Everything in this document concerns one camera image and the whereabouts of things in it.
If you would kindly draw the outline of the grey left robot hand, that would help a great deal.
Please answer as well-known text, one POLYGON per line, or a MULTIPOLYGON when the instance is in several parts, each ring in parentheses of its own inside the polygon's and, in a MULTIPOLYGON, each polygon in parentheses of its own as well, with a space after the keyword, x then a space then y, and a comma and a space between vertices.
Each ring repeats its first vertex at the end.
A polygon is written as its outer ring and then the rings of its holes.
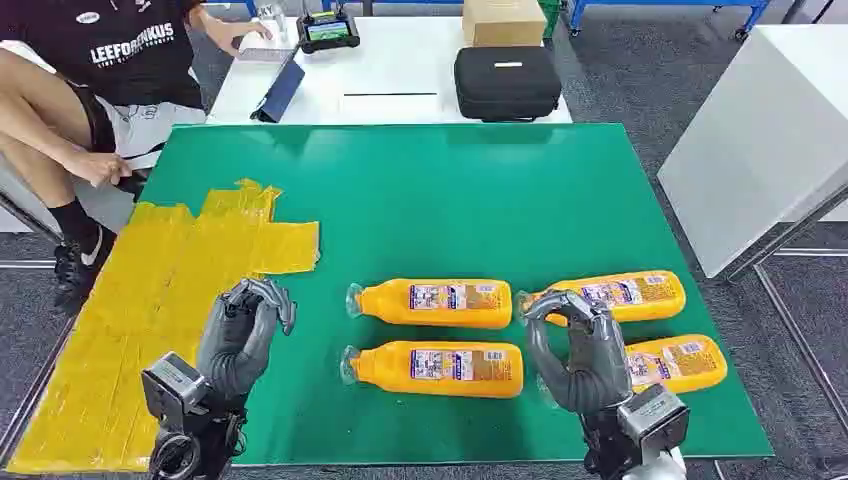
POLYGON ((213 304, 196 368, 226 401, 243 401, 269 364, 276 332, 291 334, 297 303, 269 279, 244 278, 213 304))

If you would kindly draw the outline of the person's right hand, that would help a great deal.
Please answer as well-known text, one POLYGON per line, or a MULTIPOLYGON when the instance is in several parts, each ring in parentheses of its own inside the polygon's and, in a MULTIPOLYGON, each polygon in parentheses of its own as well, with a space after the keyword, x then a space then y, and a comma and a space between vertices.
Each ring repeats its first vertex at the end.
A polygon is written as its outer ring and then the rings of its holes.
POLYGON ((75 176, 92 186, 117 185, 132 175, 128 163, 115 153, 93 153, 77 151, 63 162, 64 167, 75 176))

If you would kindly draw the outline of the person's left hand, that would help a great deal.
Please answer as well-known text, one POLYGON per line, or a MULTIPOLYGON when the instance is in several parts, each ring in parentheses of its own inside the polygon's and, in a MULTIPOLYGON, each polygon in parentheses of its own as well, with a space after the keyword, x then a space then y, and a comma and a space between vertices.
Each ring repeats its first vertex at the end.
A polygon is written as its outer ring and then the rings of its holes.
POLYGON ((240 56, 239 50, 233 46, 236 38, 256 33, 263 40, 272 40, 273 35, 261 22, 220 22, 215 34, 209 31, 209 36, 215 44, 233 58, 240 56))

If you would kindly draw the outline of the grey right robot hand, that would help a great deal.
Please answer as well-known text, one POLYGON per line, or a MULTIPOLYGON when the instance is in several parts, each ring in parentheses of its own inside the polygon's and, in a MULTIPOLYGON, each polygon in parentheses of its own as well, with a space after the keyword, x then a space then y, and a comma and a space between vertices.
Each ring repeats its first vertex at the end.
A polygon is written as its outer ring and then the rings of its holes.
POLYGON ((592 415, 631 398, 621 329, 606 304, 574 290, 549 290, 538 297, 523 294, 516 300, 516 308, 525 325, 527 351, 560 407, 592 415), (546 324, 553 313, 567 319, 565 360, 550 348, 546 324))

